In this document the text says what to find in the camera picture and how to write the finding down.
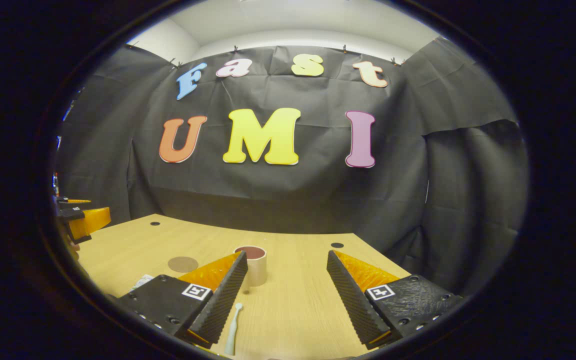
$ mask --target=cup rim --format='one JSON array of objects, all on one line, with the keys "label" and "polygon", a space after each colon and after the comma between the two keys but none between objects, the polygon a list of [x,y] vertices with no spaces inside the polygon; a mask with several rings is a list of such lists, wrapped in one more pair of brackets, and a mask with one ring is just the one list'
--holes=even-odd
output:
[{"label": "cup rim", "polygon": [[258,248],[258,249],[260,249],[261,251],[263,251],[263,255],[260,256],[260,257],[256,257],[256,258],[254,258],[254,259],[248,259],[248,258],[246,257],[246,260],[248,260],[248,261],[261,260],[261,259],[265,258],[266,255],[267,255],[267,253],[268,253],[268,251],[266,251],[265,248],[262,248],[261,246],[256,246],[256,245],[254,245],[254,244],[243,244],[242,246],[237,246],[237,247],[232,251],[232,253],[233,253],[233,254],[234,254],[234,253],[237,253],[237,249],[241,249],[241,248]]}]

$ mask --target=white wall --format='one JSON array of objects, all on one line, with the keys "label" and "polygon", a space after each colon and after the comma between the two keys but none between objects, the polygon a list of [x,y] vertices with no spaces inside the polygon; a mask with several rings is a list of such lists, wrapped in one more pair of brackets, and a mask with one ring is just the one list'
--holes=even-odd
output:
[{"label": "white wall", "polygon": [[168,61],[174,58],[175,65],[178,62],[189,62],[199,49],[197,41],[169,18],[137,35],[127,44],[135,43],[135,47],[150,51]]},{"label": "white wall", "polygon": [[346,45],[346,50],[355,53],[372,55],[385,60],[394,57],[398,64],[412,55],[410,51],[390,43],[355,34],[327,30],[272,30],[234,36],[206,44],[201,46],[185,62],[233,51],[235,45],[239,49],[277,45],[321,46],[342,49]]}]

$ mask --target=wooden table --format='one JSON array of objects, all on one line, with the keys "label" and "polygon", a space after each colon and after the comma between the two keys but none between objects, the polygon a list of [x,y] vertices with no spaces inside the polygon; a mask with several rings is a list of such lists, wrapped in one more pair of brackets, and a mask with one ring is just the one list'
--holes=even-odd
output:
[{"label": "wooden table", "polygon": [[[380,267],[394,276],[410,274],[354,234],[277,234],[234,230],[153,214],[102,228],[82,244],[79,262],[106,294],[125,295],[148,274],[178,277],[168,261],[189,256],[208,264],[239,246],[267,251],[264,285],[241,291],[235,340],[236,360],[322,360],[368,352],[326,271],[331,243],[337,250]],[[230,316],[219,342],[210,349],[224,355]]]}]

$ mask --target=black backdrop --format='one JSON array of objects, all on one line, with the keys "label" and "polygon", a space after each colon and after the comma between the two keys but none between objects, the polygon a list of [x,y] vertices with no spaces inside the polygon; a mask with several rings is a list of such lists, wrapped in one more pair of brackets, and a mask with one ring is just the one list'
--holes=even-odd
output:
[{"label": "black backdrop", "polygon": [[[293,75],[300,53],[320,55],[324,73]],[[215,75],[240,58],[253,60],[249,74]],[[352,68],[366,60],[384,70],[386,88],[365,84]],[[176,79],[202,62],[197,89],[176,100]],[[252,109],[263,125],[284,107],[301,111],[297,165],[222,161],[231,111]],[[348,110],[375,116],[373,168],[345,164]],[[194,153],[162,161],[163,123],[192,116],[208,118]],[[176,149],[187,132],[179,129]],[[510,250],[527,196],[512,109],[476,61],[443,38],[401,67],[331,48],[277,46],[177,69],[124,47],[87,80],[61,134],[61,193],[110,207],[113,224],[159,213],[243,230],[354,232],[408,271],[462,294],[478,289]]]}]

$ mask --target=ceiling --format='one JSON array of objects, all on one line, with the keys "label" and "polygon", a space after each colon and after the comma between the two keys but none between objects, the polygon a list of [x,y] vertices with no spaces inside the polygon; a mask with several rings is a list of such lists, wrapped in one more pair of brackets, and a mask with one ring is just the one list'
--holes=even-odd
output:
[{"label": "ceiling", "polygon": [[355,34],[414,53],[439,36],[377,0],[206,0],[170,17],[204,46],[269,30]]}]

